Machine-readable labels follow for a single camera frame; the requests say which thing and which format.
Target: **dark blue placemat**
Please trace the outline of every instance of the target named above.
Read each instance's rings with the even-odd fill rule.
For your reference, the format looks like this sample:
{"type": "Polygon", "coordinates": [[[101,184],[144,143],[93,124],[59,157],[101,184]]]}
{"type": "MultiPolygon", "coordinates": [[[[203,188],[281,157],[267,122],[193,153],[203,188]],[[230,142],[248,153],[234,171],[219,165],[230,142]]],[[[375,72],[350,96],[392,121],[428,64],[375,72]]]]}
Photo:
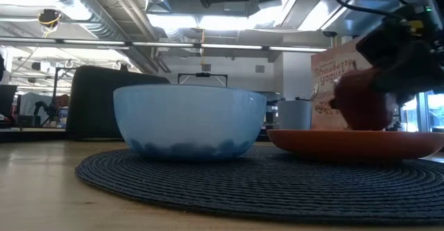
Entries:
{"type": "Polygon", "coordinates": [[[254,147],[238,160],[144,160],[129,150],[84,159],[85,182],[150,204],[297,223],[444,225],[444,164],[335,164],[254,147]]]}

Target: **cereal box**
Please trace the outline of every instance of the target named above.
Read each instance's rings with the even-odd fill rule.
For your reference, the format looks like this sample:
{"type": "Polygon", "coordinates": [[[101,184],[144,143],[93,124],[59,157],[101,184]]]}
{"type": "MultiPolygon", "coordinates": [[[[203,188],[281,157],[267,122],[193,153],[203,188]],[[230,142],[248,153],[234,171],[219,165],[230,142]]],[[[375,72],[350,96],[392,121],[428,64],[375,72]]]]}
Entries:
{"type": "Polygon", "coordinates": [[[359,39],[328,49],[311,57],[313,86],[318,84],[318,95],[313,102],[311,129],[347,130],[348,125],[338,110],[333,110],[329,102],[334,98],[334,81],[345,72],[355,69],[368,69],[371,65],[357,52],[359,39]]]}

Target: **plate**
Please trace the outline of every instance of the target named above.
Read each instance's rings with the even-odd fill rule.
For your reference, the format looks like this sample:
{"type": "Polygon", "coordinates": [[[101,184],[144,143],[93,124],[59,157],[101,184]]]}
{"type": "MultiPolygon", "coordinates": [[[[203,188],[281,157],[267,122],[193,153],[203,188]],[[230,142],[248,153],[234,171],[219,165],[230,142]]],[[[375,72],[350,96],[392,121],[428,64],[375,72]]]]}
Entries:
{"type": "Polygon", "coordinates": [[[279,148],[321,159],[401,160],[426,157],[444,147],[443,133],[268,130],[279,148]]]}

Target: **bowl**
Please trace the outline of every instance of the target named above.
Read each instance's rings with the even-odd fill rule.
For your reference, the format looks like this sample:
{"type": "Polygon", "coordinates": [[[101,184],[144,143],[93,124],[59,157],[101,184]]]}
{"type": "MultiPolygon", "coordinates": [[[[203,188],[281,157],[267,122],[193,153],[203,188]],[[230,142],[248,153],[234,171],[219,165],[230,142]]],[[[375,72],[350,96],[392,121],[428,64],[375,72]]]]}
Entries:
{"type": "Polygon", "coordinates": [[[114,91],[130,149],[161,160],[226,160],[245,153],[264,122],[266,97],[242,89],[136,85],[114,91]]]}

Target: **mug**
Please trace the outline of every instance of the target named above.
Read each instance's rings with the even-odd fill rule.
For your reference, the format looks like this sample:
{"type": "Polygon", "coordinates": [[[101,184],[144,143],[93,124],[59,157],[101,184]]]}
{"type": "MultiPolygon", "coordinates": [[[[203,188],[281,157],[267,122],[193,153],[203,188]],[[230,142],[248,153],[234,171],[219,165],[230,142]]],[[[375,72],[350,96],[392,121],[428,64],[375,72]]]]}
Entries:
{"type": "Polygon", "coordinates": [[[311,128],[311,101],[279,101],[279,129],[309,130],[311,128]]]}

